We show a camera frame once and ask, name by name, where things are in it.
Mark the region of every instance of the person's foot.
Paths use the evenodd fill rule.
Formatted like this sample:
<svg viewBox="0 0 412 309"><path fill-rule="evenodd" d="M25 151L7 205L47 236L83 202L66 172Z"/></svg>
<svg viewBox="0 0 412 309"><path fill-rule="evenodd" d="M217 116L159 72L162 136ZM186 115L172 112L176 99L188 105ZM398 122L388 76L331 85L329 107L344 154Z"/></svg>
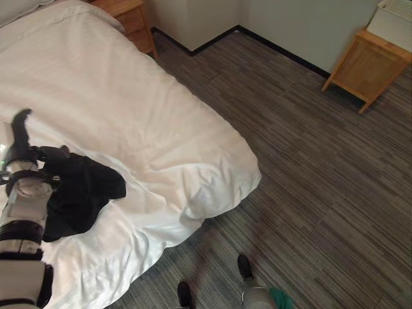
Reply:
<svg viewBox="0 0 412 309"><path fill-rule="evenodd" d="M192 294L189 285L186 282L181 282L178 285L178 297L181 307L188 307L194 309L192 303Z"/></svg>
<svg viewBox="0 0 412 309"><path fill-rule="evenodd" d="M243 254L238 256L238 267L243 280L253 278L252 267L250 267L249 260Z"/></svg>

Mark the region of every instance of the white bedsheet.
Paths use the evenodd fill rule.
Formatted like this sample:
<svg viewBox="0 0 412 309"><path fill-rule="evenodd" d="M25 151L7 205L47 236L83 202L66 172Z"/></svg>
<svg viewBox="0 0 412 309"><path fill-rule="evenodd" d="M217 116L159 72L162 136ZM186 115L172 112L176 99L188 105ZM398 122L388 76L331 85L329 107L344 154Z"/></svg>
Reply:
<svg viewBox="0 0 412 309"><path fill-rule="evenodd" d="M66 144L127 181L126 198L105 206L87 233L42 244L55 269L48 309L111 304L164 248L233 209L260 180L238 132L121 29L74 0L0 29L0 120L32 108L32 145Z"/></svg>

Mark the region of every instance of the floor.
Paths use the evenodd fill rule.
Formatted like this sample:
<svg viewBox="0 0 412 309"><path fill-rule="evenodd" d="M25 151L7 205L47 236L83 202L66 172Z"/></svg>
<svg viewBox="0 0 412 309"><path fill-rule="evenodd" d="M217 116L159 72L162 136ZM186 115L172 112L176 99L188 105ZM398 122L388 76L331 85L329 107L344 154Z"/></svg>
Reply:
<svg viewBox="0 0 412 309"><path fill-rule="evenodd" d="M247 140L262 181L241 204L168 248L109 309L241 308L239 252L295 308L411 308L411 68L362 102L242 33L195 57L160 34L158 60Z"/></svg>

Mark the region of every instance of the black cloth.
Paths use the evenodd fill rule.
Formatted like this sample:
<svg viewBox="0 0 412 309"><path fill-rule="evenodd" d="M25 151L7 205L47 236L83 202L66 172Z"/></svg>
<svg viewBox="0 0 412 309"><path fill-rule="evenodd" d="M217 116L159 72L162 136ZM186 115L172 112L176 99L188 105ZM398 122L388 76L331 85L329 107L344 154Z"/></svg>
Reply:
<svg viewBox="0 0 412 309"><path fill-rule="evenodd" d="M61 178L47 204L47 242L86 232L110 199L126 196L123 177L87 156L71 153L68 159L47 161L43 171Z"/></svg>

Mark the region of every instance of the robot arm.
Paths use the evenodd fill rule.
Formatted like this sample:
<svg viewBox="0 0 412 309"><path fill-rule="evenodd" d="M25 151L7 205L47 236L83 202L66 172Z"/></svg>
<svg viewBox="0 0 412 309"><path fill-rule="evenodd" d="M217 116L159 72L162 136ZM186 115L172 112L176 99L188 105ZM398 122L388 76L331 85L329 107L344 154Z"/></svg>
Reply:
<svg viewBox="0 0 412 309"><path fill-rule="evenodd" d="M39 149L30 147L25 109L12 122L14 143L5 158L8 201L0 217L0 309L43 308L52 296L53 268L40 248L53 179L38 170Z"/></svg>

